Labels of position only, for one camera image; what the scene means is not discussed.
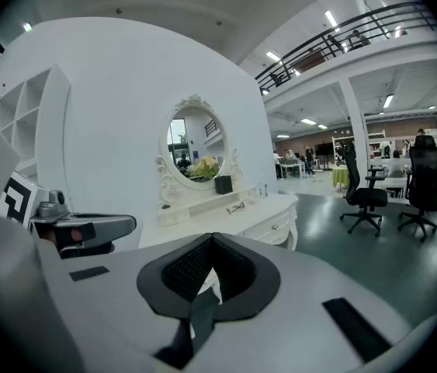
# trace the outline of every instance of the small bottle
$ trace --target small bottle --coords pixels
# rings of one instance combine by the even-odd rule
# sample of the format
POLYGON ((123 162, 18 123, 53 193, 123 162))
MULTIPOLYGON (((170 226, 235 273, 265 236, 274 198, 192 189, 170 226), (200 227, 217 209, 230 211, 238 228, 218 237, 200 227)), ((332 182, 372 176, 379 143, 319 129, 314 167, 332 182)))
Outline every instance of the small bottle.
POLYGON ((263 197, 267 197, 268 196, 268 191, 266 190, 266 182, 265 182, 265 178, 263 177, 263 175, 261 176, 260 186, 262 188, 262 196, 263 197))

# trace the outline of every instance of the chair armrest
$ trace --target chair armrest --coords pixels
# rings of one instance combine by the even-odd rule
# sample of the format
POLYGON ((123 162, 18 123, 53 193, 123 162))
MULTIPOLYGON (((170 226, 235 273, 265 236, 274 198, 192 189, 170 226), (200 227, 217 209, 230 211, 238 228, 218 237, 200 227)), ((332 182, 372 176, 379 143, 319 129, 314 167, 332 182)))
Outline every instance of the chair armrest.
POLYGON ((376 177, 376 176, 366 176, 365 180, 370 181, 370 186, 368 187, 368 197, 366 199, 366 205, 369 206, 370 199, 372 198, 373 187, 375 186, 375 181, 384 181, 384 177, 376 177))
POLYGON ((408 189, 410 187, 410 175, 413 174, 411 170, 406 170, 406 191, 404 193, 404 199, 408 199, 408 189))
POLYGON ((375 173, 383 171, 383 167, 372 167, 371 169, 368 169, 368 171, 371 171, 372 176, 375 176, 375 173))
POLYGON ((384 181, 384 177, 377 177, 377 176, 367 176, 365 177, 365 180, 367 181, 384 181))

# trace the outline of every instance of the mesh chair backrest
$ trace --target mesh chair backrest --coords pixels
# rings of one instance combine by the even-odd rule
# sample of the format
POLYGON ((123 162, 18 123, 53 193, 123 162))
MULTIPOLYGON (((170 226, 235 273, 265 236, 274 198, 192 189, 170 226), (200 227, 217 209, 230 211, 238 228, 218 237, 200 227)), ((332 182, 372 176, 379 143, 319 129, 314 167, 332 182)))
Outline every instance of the mesh chair backrest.
POLYGON ((434 138, 422 135, 410 148, 411 171, 410 195, 421 199, 437 194, 437 147, 434 138))
POLYGON ((349 148, 349 150, 343 150, 345 164, 348 167, 349 172, 349 188, 345 195, 347 200, 351 200, 352 195, 356 192, 359 185, 359 173, 358 166, 356 165, 356 153, 354 148, 349 148))

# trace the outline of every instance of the window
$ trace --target window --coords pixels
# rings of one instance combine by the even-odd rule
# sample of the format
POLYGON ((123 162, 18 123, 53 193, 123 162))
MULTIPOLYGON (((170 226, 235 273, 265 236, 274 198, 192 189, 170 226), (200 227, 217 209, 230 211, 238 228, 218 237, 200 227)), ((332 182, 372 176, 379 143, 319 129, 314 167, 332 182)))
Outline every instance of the window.
POLYGON ((168 152, 175 165, 182 158, 182 153, 189 157, 189 145, 187 144, 186 121, 184 119, 174 119, 168 129, 166 138, 168 152))

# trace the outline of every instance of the white vanity table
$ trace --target white vanity table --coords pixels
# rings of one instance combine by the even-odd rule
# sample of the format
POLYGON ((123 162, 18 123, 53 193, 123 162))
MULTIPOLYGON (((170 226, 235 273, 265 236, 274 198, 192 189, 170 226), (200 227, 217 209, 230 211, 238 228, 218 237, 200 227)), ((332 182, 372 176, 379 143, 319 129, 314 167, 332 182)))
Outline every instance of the white vanity table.
MULTIPOLYGON (((187 235, 205 232, 223 232, 244 236, 270 245, 287 240, 288 249, 297 244, 297 196, 269 193, 267 197, 255 197, 254 188, 246 187, 238 164, 238 151, 231 151, 226 128, 214 109, 197 95, 184 99, 168 115, 160 137, 160 152, 156 163, 161 173, 158 222, 155 227, 144 226, 139 248, 154 246, 180 239, 187 235), (204 110, 220 126, 224 140, 224 163, 219 176, 231 176, 233 192, 219 195, 214 180, 195 183, 184 177, 175 167, 168 154, 168 126, 176 114, 188 110, 204 110), (232 214, 226 207, 244 202, 245 208, 232 214)), ((213 286, 219 299, 220 288, 214 270, 204 282, 200 292, 213 286)))

